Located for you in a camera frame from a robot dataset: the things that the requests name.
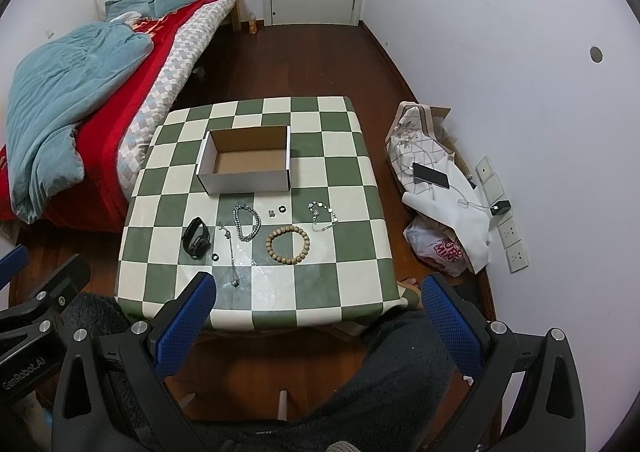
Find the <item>black charger plug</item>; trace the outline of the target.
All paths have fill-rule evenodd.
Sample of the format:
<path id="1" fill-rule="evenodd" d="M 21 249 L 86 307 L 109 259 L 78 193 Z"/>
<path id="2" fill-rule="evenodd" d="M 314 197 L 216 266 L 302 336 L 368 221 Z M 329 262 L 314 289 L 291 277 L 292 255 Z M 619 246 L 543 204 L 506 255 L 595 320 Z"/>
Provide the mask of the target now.
<path id="1" fill-rule="evenodd" d="M 509 212 L 511 208 L 512 206 L 510 201 L 503 199 L 502 201 L 496 201 L 495 204 L 491 205 L 490 212 L 494 217 L 502 216 Z"/>

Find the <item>checkered grey white quilt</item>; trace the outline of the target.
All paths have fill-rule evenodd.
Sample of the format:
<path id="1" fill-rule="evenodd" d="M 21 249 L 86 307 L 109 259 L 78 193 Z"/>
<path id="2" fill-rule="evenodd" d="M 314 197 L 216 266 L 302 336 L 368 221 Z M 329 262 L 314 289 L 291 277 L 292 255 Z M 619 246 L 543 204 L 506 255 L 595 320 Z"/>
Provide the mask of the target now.
<path id="1" fill-rule="evenodd" d="M 116 175 L 126 198 L 134 191 L 138 174 L 155 130 L 161 126 L 196 62 L 235 8 L 237 0 L 201 0 L 186 13 L 169 35 L 169 50 L 152 71 L 151 86 L 125 130 L 116 153 Z"/>

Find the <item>black smart band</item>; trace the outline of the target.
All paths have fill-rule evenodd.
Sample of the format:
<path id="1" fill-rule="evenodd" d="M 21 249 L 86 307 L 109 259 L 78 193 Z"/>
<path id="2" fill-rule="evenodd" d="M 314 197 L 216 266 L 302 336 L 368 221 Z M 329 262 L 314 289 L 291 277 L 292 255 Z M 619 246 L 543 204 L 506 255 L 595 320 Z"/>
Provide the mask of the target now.
<path id="1" fill-rule="evenodd" d="M 212 247 L 208 226 L 200 217 L 191 220 L 181 242 L 183 250 L 194 260 L 202 259 Z"/>

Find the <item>white plastic shopping bag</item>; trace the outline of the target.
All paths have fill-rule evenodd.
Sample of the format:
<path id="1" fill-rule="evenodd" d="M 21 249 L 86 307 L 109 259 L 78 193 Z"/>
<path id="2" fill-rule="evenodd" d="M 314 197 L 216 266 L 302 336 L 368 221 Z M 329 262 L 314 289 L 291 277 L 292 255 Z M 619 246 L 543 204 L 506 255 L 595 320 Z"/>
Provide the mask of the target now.
<path id="1" fill-rule="evenodd" d="M 432 269 L 452 277 L 466 270 L 460 245 L 439 230 L 433 229 L 421 217 L 414 218 L 402 232 L 413 253 Z"/>

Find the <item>small orange bottle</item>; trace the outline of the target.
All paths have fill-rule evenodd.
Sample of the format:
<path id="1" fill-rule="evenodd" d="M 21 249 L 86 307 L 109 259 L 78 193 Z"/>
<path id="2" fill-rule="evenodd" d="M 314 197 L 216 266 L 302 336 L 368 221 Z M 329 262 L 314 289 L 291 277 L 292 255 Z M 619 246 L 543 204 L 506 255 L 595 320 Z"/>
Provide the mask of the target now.
<path id="1" fill-rule="evenodd" d="M 248 20 L 248 32 L 250 34 L 257 34 L 257 19 L 254 13 L 250 13 L 250 19 Z"/>

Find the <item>green white checkered tablecloth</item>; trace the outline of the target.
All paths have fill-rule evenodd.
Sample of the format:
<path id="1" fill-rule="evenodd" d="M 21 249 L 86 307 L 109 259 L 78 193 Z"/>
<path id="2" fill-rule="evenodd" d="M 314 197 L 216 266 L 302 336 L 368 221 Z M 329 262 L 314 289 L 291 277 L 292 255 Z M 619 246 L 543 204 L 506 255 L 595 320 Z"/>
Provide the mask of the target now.
<path id="1" fill-rule="evenodd" d="M 291 190 L 208 195 L 195 175 L 205 133 L 266 126 L 291 128 Z M 195 217 L 212 243 L 198 260 L 181 242 Z M 359 331 L 416 304 L 395 279 L 378 186 L 348 98 L 235 100 L 166 117 L 134 184 L 115 297 L 128 315 L 151 319 L 198 272 L 215 278 L 207 321 L 215 331 L 333 324 Z"/>

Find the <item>white wall socket row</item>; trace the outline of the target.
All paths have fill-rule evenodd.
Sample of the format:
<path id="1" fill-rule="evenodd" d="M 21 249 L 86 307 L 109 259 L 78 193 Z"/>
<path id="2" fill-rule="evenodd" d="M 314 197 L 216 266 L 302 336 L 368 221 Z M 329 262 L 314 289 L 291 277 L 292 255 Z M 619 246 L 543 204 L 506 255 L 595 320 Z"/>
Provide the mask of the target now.
<path id="1" fill-rule="evenodd" d="M 480 180 L 480 187 L 487 201 L 489 212 L 490 206 L 495 204 L 496 201 L 502 201 L 503 199 L 510 201 L 506 197 L 506 190 L 488 156 L 484 156 L 477 163 L 475 172 Z M 498 231 L 510 273 L 513 274 L 526 269 L 529 266 L 528 253 L 513 207 L 505 215 L 495 217 L 491 215 L 491 220 Z"/>

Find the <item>black smartphone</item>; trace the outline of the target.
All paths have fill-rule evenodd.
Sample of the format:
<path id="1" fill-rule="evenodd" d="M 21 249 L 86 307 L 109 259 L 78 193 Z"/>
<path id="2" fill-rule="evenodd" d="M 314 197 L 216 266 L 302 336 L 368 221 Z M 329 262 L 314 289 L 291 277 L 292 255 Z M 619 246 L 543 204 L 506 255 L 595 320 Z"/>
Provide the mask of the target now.
<path id="1" fill-rule="evenodd" d="M 430 183 L 443 189 L 449 189 L 449 179 L 445 172 L 441 172 L 431 167 L 426 167 L 419 163 L 412 164 L 413 180 L 416 183 Z"/>

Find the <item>white patterned tote bag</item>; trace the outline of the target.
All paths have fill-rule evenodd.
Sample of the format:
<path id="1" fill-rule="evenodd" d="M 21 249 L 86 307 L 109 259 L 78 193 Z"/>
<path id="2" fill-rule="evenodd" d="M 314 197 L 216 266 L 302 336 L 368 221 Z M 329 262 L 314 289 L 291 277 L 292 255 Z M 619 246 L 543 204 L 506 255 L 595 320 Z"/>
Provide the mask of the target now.
<path id="1" fill-rule="evenodd" d="M 387 162 L 401 192 L 414 193 L 412 166 L 418 163 L 434 169 L 440 160 L 454 163 L 465 178 L 472 172 L 462 159 L 454 140 L 444 127 L 449 107 L 403 100 L 399 103 L 385 137 Z"/>

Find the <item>person's dark trousers leg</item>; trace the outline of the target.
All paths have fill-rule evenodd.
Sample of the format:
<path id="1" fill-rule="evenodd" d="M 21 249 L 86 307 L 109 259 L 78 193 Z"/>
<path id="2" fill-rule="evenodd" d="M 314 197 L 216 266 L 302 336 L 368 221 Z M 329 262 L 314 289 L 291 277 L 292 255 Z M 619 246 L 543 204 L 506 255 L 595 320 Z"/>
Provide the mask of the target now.
<path id="1" fill-rule="evenodd" d="M 452 372 L 454 362 L 431 318 L 422 310 L 393 309 L 371 327 L 360 370 L 297 424 L 265 434 L 212 423 L 194 429 L 212 451 L 414 451 Z"/>

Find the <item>white cardboard box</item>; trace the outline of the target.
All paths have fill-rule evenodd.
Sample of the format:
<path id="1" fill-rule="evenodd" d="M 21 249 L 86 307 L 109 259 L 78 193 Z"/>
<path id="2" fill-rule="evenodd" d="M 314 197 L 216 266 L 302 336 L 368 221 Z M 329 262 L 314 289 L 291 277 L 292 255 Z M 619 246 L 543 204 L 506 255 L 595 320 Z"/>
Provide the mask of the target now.
<path id="1" fill-rule="evenodd" d="M 212 130 L 198 151 L 195 175 L 208 195 L 291 190 L 291 128 Z"/>

